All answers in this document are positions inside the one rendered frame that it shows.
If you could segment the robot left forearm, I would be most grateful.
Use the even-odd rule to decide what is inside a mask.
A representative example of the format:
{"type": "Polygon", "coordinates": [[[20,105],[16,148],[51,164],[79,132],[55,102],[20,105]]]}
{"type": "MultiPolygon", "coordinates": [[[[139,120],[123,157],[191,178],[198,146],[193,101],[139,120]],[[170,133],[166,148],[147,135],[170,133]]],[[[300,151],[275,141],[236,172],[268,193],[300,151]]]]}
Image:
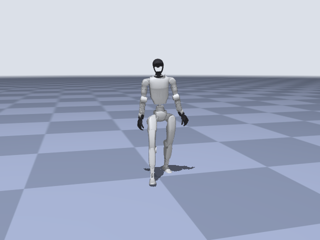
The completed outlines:
{"type": "MultiPolygon", "coordinates": [[[[179,96],[179,94],[178,94],[178,96],[179,96]]],[[[179,96],[179,100],[176,100],[174,103],[176,105],[177,112],[180,112],[181,114],[183,114],[184,111],[183,111],[182,106],[181,106],[180,96],[179,96]]]]}

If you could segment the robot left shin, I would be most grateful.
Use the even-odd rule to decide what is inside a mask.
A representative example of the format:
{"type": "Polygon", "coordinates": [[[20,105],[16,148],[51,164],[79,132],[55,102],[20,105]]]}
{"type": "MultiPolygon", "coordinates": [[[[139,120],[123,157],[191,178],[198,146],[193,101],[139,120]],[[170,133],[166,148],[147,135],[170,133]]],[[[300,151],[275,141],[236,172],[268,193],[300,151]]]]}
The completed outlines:
{"type": "Polygon", "coordinates": [[[164,155],[164,167],[168,167],[169,165],[169,159],[171,158],[172,154],[172,145],[170,144],[168,148],[163,148],[163,155],[164,155]]]}

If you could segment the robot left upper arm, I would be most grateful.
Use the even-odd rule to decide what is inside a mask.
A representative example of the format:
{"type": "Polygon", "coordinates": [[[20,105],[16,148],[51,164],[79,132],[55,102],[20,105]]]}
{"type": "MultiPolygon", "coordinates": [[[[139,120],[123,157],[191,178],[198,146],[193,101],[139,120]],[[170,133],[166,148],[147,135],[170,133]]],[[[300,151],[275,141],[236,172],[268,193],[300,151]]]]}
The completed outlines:
{"type": "Polygon", "coordinates": [[[171,84],[171,90],[172,90],[172,99],[174,101],[179,100],[179,95],[178,95],[178,88],[177,88],[177,84],[176,84],[176,80],[173,77],[168,77],[169,80],[169,84],[171,84]]]}

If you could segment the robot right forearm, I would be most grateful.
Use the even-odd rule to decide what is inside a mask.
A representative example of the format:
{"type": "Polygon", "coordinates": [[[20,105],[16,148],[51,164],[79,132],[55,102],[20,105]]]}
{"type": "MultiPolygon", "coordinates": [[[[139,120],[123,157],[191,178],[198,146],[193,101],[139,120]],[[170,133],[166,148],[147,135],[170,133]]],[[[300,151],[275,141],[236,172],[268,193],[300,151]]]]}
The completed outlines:
{"type": "MultiPolygon", "coordinates": [[[[141,100],[142,100],[142,97],[140,98],[140,103],[139,103],[139,114],[138,114],[139,117],[141,117],[141,115],[144,115],[144,113],[145,113],[145,106],[146,106],[146,104],[143,103],[143,102],[141,102],[141,100]]],[[[144,115],[144,116],[145,116],[145,115],[144,115]]]]}

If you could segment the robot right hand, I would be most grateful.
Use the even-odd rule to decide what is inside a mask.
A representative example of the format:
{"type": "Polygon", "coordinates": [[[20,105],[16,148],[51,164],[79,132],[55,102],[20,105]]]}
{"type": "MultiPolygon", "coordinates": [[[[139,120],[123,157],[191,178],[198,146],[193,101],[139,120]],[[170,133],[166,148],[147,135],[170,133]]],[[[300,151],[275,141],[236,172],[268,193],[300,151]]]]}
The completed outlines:
{"type": "Polygon", "coordinates": [[[144,127],[143,127],[143,124],[142,124],[142,120],[144,119],[144,115],[142,114],[141,115],[141,117],[138,117],[139,119],[138,119],[138,121],[137,121],[137,126],[138,126],[138,128],[140,129],[140,130],[142,130],[143,131],[143,129],[144,129],[144,127]],[[142,129],[143,128],[143,129],[142,129]]]}

